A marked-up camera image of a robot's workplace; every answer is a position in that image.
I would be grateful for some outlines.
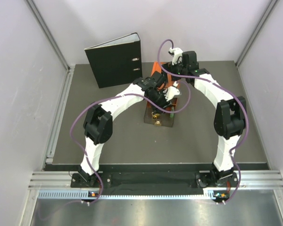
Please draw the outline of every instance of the light gray wall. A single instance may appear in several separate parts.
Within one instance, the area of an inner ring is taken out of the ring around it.
[[[199,60],[237,60],[270,0],[34,0],[68,64],[84,48],[138,32],[142,61],[174,40]],[[164,49],[161,60],[170,60]]]
[[[0,1],[0,226],[16,225],[66,75],[24,0]]]
[[[283,0],[240,66],[271,167],[283,176]]]

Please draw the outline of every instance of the purple cable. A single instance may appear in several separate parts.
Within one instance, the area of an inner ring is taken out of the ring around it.
[[[204,78],[200,78],[200,77],[196,77],[196,76],[190,76],[190,75],[178,75],[178,74],[173,74],[173,73],[168,72],[166,69],[164,69],[163,66],[162,66],[161,63],[160,63],[159,55],[160,55],[160,52],[161,52],[161,48],[163,47],[163,45],[164,45],[167,41],[170,41],[170,42],[172,43],[172,48],[174,47],[173,41],[172,41],[171,39],[167,39],[167,40],[163,41],[163,43],[160,45],[160,47],[159,47],[159,49],[158,49],[158,54],[157,54],[158,64],[159,64],[160,68],[161,68],[164,72],[166,72],[166,73],[168,73],[168,74],[170,74],[170,75],[172,75],[172,76],[179,77],[179,78],[200,79],[200,80],[207,81],[207,82],[211,83],[211,81],[208,80],[208,79],[204,79]],[[248,117],[247,117],[246,110],[244,109],[242,103],[241,103],[240,100],[234,95],[234,93],[232,93],[231,91],[229,91],[229,90],[227,90],[227,89],[225,89],[225,88],[223,88],[223,87],[221,87],[221,86],[219,86],[219,85],[217,85],[217,84],[215,84],[215,83],[212,83],[212,84],[213,84],[214,86],[218,87],[219,89],[223,90],[224,92],[227,92],[228,94],[230,94],[230,95],[237,101],[237,103],[238,103],[238,105],[240,106],[240,108],[242,109],[242,112],[243,112],[244,117],[245,117],[245,129],[246,129],[245,135],[244,135],[244,137],[243,137],[243,139],[242,139],[241,142],[239,142],[235,147],[233,147],[233,148],[230,149],[231,159],[232,159],[233,164],[236,166],[236,168],[237,168],[237,170],[238,170],[239,180],[238,180],[237,186],[236,186],[236,188],[235,188],[233,194],[231,195],[231,197],[230,197],[228,200],[225,201],[225,203],[228,203],[228,202],[234,197],[234,195],[236,194],[236,192],[237,192],[237,190],[238,190],[238,188],[239,188],[239,186],[240,186],[240,182],[241,182],[241,170],[240,170],[240,167],[238,166],[238,164],[236,163],[234,157],[232,156],[232,152],[233,152],[234,149],[240,147],[240,146],[245,142],[245,140],[246,140],[246,138],[247,138],[247,136],[248,136],[248,134],[249,134],[249,119],[248,119]]]
[[[142,97],[143,99],[149,101],[152,105],[154,105],[154,106],[157,107],[159,110],[161,110],[161,111],[163,111],[163,112],[165,112],[165,113],[178,113],[178,112],[181,112],[183,109],[185,109],[185,108],[187,107],[187,105],[189,104],[190,99],[191,99],[191,90],[190,90],[189,85],[188,85],[187,83],[185,83],[185,82],[182,82],[182,81],[180,81],[179,83],[182,83],[182,84],[184,84],[184,85],[187,87],[187,89],[188,89],[188,91],[189,91],[189,96],[188,96],[188,100],[187,100],[187,102],[184,104],[184,106],[183,106],[181,109],[177,110],[177,111],[167,111],[167,110],[165,110],[165,109],[163,109],[163,108],[157,106],[155,103],[153,103],[153,102],[152,102],[150,99],[148,99],[147,97],[144,97],[144,96],[142,96],[142,95],[140,95],[140,94],[128,93],[128,94],[124,94],[124,96],[138,96],[138,97]],[[86,155],[86,160],[87,160],[87,162],[88,162],[88,165],[89,165],[90,169],[94,172],[94,174],[96,175],[96,177],[97,177],[97,178],[99,179],[99,181],[100,181],[101,189],[100,189],[99,195],[96,197],[96,199],[94,199],[92,202],[90,202],[90,204],[93,204],[93,203],[95,203],[95,202],[97,202],[97,201],[99,200],[99,198],[100,198],[100,196],[101,196],[101,194],[102,194],[102,192],[103,192],[103,187],[104,187],[104,185],[103,185],[103,181],[102,181],[102,179],[100,178],[99,174],[98,174],[98,173],[95,171],[95,169],[92,167],[92,165],[91,165],[91,163],[90,163],[90,161],[89,161],[89,158],[88,158],[88,155],[87,155],[87,152],[86,152],[85,148],[74,138],[74,136],[73,136],[73,130],[74,130],[74,127],[76,126],[77,122],[80,120],[80,118],[81,118],[90,108],[92,108],[93,106],[95,106],[95,105],[97,105],[97,104],[100,104],[100,103],[102,103],[102,102],[109,101],[109,100],[113,100],[113,99],[117,99],[117,98],[120,98],[120,97],[122,97],[122,96],[110,97],[110,98],[106,98],[106,99],[99,100],[99,101],[96,101],[96,102],[92,103],[91,105],[89,105],[88,107],[86,107],[86,108],[78,115],[78,117],[75,119],[75,121],[73,122],[73,124],[72,124],[72,126],[71,126],[71,128],[70,128],[70,132],[69,132],[70,137],[71,137],[71,138],[73,139],[73,141],[82,149],[82,151],[83,151],[84,154]],[[40,220],[46,221],[46,220],[48,220],[50,217],[52,217],[57,211],[61,210],[62,208],[66,207],[66,206],[69,205],[69,204],[76,203],[76,202],[81,202],[81,201],[80,201],[80,200],[72,200],[72,201],[69,201],[69,202],[65,203],[64,205],[62,205],[61,207],[59,207],[59,208],[57,208],[56,210],[54,210],[51,214],[49,214],[49,215],[48,215],[47,217],[45,217],[45,218],[41,217],[41,211],[40,211],[40,208],[39,208],[39,209],[38,209],[38,216],[39,216]]]
[[[187,102],[185,103],[185,105],[184,105],[181,109],[179,109],[179,110],[177,110],[177,111],[167,111],[167,110],[165,110],[165,109],[163,109],[163,108],[157,106],[155,103],[153,103],[153,102],[152,102],[150,99],[148,99],[147,97],[144,97],[144,96],[139,95],[139,94],[128,93],[128,94],[124,94],[124,96],[138,96],[138,97],[142,97],[143,99],[149,101],[152,105],[154,105],[154,106],[157,107],[159,110],[161,110],[161,111],[163,111],[163,112],[165,112],[165,113],[178,113],[178,112],[182,111],[184,108],[187,107],[187,105],[189,104],[190,99],[191,99],[191,90],[190,90],[190,87],[188,86],[188,84],[185,83],[185,82],[180,82],[180,83],[183,83],[183,84],[186,85],[186,87],[187,87],[187,89],[188,89],[188,91],[189,91],[189,97],[188,97],[188,100],[187,100]],[[122,96],[110,97],[110,98],[106,98],[106,99],[103,99],[103,100],[98,100],[98,101],[96,101],[96,102],[93,102],[91,105],[89,105],[88,107],[86,107],[86,108],[79,114],[79,116],[75,119],[75,121],[73,122],[73,124],[72,124],[72,126],[71,126],[71,128],[70,128],[70,132],[69,132],[70,137],[73,139],[73,141],[74,141],[74,142],[82,149],[82,151],[85,153],[85,155],[86,155],[86,160],[87,160],[87,162],[88,162],[88,165],[89,165],[90,169],[94,172],[94,174],[96,175],[96,177],[97,177],[97,178],[99,179],[99,181],[100,181],[100,186],[101,186],[102,189],[100,190],[100,193],[99,193],[99,195],[96,197],[96,199],[95,199],[94,201],[92,201],[92,203],[95,203],[95,202],[99,199],[99,197],[101,196],[101,194],[102,194],[102,192],[103,192],[103,187],[104,187],[103,181],[102,181],[102,179],[100,178],[99,174],[96,172],[96,170],[92,167],[92,165],[91,165],[91,163],[90,163],[90,161],[89,161],[89,158],[88,158],[88,155],[87,155],[87,152],[86,152],[85,148],[74,138],[74,136],[73,136],[72,133],[73,133],[74,127],[75,127],[75,125],[77,124],[77,122],[80,120],[80,118],[81,118],[90,108],[92,108],[93,106],[95,106],[95,105],[97,105],[97,104],[100,104],[100,103],[102,103],[102,102],[109,101],[109,100],[113,100],[113,99],[117,99],[117,98],[120,98],[120,97],[122,97]]]

